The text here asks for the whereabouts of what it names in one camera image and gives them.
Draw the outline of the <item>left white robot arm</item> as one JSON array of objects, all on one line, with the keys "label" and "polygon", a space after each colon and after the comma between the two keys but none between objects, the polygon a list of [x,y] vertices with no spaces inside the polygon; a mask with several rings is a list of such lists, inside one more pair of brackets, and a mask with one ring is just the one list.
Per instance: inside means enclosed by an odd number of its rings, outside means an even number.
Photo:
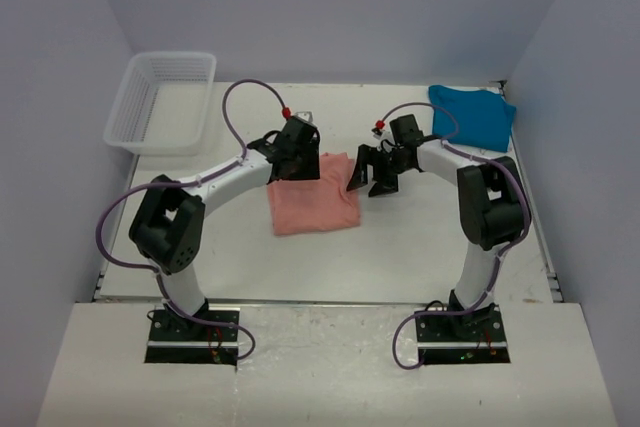
[{"label": "left white robot arm", "polygon": [[249,142],[236,158],[189,179],[156,177],[129,229],[147,259],[163,296],[171,329],[187,340],[201,337],[209,304],[198,284],[194,261],[205,219],[240,195],[274,181],[320,178],[320,133],[310,121],[292,116],[282,129]]}]

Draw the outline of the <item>pink t shirt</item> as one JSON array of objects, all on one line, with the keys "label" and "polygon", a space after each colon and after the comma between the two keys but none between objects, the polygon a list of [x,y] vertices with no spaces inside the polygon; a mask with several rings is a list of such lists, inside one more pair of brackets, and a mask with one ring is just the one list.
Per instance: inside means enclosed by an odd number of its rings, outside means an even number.
[{"label": "pink t shirt", "polygon": [[346,153],[324,153],[319,166],[318,180],[279,180],[267,186],[276,236],[330,232],[360,225],[358,193],[347,190],[354,160]]}]

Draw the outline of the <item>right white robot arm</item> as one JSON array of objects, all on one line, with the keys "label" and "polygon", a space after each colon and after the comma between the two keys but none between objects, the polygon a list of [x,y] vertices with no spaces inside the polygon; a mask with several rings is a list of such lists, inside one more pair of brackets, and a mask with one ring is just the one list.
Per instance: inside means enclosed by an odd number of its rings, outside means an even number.
[{"label": "right white robot arm", "polygon": [[448,305],[428,315],[425,327],[467,340],[492,323],[504,258],[531,225],[516,163],[508,156],[489,159],[459,151],[437,134],[424,134],[412,114],[392,120],[389,130],[378,122],[373,132],[380,143],[358,147],[349,191],[372,183],[370,197],[396,193],[399,176],[411,170],[434,174],[457,189],[459,221],[468,241],[465,262]]}]

